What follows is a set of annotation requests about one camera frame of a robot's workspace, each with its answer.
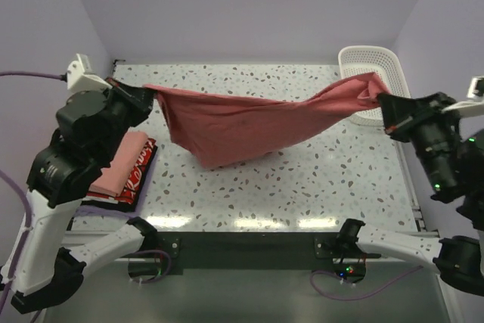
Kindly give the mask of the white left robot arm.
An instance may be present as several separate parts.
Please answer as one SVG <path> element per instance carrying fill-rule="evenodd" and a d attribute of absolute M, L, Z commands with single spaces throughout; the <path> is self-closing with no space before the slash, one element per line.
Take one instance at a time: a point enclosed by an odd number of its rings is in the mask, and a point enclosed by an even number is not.
<path fill-rule="evenodd" d="M 108 80 L 101 91 L 81 91 L 57 111 L 50 144 L 33 161 L 23 227 L 1 270 L 2 302 L 28 314 L 71 298 L 93 272 L 123 256 L 151 255 L 157 230 L 142 218 L 82 246 L 66 248 L 67 226 L 91 184 L 113 160 L 127 131 L 143 123 L 154 104 L 151 90 Z"/>

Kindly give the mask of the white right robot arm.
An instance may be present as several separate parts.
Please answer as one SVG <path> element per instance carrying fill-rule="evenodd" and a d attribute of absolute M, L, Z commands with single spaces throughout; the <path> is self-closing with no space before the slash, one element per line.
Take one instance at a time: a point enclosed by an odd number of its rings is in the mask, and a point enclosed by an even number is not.
<path fill-rule="evenodd" d="M 455 101 L 444 93 L 424 98 L 377 97 L 385 133 L 409 143 L 432 188 L 431 200 L 459 200 L 459 215 L 470 221 L 476 238 L 419 238 L 347 219 L 337 233 L 341 256 L 380 254 L 435 272 L 461 292 L 483 295 L 483 132 L 463 138 L 460 121 L 483 114 L 483 99 Z"/>

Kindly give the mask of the folded pink t-shirt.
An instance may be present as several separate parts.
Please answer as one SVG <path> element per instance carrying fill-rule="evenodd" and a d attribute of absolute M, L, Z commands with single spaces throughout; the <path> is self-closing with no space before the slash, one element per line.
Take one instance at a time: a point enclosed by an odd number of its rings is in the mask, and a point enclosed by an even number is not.
<path fill-rule="evenodd" d="M 101 177 L 91 184 L 88 191 L 106 194 L 110 197 L 119 196 L 147 139 L 148 136 L 145 132 L 127 132 L 110 162 L 110 166 L 101 170 Z"/>

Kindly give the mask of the folded lavender t-shirt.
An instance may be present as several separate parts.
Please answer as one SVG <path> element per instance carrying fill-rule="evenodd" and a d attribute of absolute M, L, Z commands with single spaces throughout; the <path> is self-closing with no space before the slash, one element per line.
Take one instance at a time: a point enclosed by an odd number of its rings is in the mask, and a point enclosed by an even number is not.
<path fill-rule="evenodd" d="M 110 196 L 101 192 L 88 192 L 81 202 L 81 208 L 88 211 L 133 214 L 141 204 L 141 195 L 150 167 L 135 166 L 118 196 Z"/>

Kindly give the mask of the white perforated plastic basket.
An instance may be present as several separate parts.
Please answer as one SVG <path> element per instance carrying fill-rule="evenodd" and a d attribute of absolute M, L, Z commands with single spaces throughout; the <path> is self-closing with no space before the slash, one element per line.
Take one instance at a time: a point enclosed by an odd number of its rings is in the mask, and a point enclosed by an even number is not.
<path fill-rule="evenodd" d="M 345 79 L 363 73 L 376 73 L 396 96 L 410 98 L 411 94 L 398 57 L 380 46 L 353 45 L 338 54 L 340 75 Z"/>

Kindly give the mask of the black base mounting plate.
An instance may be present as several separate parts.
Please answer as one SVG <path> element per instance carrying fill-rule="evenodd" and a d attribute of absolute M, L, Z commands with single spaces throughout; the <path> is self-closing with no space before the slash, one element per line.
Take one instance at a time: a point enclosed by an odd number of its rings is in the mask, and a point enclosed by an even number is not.
<path fill-rule="evenodd" d="M 134 280 L 155 282 L 187 269 L 325 271 L 357 284 L 370 259 L 338 247 L 335 232 L 160 232 L 152 247 L 128 255 Z"/>

